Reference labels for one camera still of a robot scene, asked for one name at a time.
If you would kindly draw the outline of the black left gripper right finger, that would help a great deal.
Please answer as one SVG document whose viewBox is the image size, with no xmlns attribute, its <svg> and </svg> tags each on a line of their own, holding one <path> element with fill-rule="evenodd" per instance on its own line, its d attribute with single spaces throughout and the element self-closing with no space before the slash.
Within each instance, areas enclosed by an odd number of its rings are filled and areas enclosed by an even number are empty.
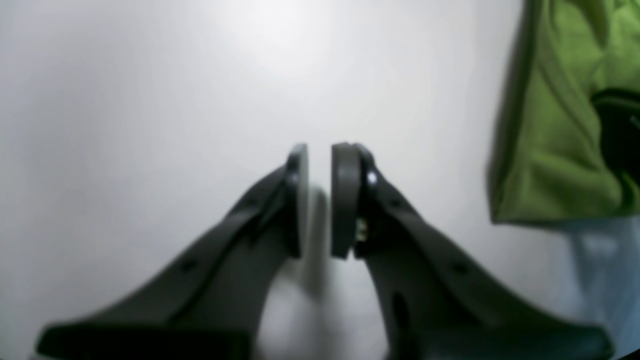
<svg viewBox="0 0 640 360">
<path fill-rule="evenodd" d="M 602 326 L 569 322 L 503 286 L 422 219 L 359 143 L 331 148 L 331 254 L 365 262 L 391 360 L 607 360 Z"/>
</svg>

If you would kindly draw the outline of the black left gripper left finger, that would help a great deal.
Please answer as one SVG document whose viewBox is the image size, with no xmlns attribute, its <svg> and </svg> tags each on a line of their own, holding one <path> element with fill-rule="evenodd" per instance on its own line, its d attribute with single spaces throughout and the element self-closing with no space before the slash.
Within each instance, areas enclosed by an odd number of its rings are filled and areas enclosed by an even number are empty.
<svg viewBox="0 0 640 360">
<path fill-rule="evenodd" d="M 166 268 L 91 316 L 44 328 L 55 360 L 249 360 L 275 276 L 302 255 L 307 145 L 254 183 Z"/>
</svg>

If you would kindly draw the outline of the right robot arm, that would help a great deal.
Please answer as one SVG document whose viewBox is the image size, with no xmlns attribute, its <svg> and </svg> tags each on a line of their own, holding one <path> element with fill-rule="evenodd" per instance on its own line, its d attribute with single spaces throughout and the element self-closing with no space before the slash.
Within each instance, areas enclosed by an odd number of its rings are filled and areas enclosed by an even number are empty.
<svg viewBox="0 0 640 360">
<path fill-rule="evenodd" d="M 590 102 L 599 122 L 599 145 L 606 166 L 617 175 L 640 181 L 640 94 L 630 89 L 604 89 Z"/>
</svg>

